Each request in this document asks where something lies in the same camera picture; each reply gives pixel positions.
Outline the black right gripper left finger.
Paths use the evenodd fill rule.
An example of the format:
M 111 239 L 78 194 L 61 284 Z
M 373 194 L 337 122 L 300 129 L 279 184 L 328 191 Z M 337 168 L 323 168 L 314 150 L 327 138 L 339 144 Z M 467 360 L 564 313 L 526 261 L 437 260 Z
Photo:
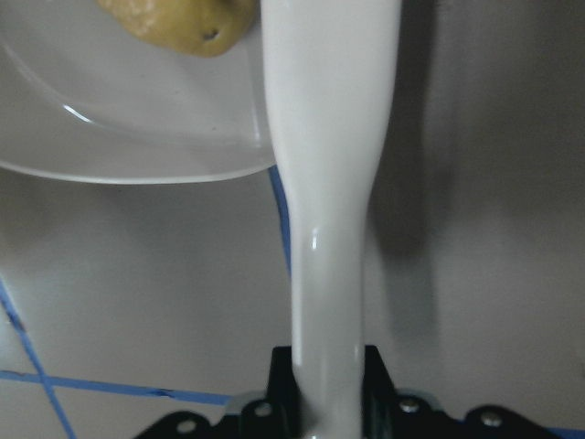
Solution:
M 286 437 L 300 438 L 303 434 L 301 393 L 293 374 L 290 346 L 272 349 L 266 398 L 276 408 Z

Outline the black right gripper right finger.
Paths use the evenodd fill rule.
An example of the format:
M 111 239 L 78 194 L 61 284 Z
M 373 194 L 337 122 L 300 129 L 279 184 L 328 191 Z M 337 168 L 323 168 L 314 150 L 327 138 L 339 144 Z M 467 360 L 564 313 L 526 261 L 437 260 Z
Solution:
M 366 345 L 362 381 L 362 433 L 369 439 L 394 437 L 396 390 L 376 346 Z

